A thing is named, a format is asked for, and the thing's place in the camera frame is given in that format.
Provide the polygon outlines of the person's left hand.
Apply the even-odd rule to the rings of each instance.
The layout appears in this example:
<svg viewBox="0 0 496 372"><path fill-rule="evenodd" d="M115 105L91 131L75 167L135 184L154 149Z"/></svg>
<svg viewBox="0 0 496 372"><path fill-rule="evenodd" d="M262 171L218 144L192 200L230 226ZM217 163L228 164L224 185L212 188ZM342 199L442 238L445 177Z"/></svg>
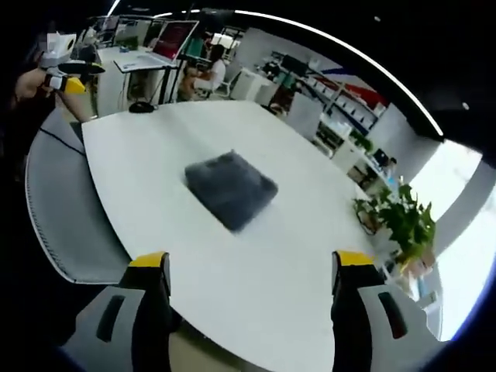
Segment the person's left hand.
<svg viewBox="0 0 496 372"><path fill-rule="evenodd" d="M46 80L47 73L39 68L22 74L15 83L15 97L18 101L32 98Z"/></svg>

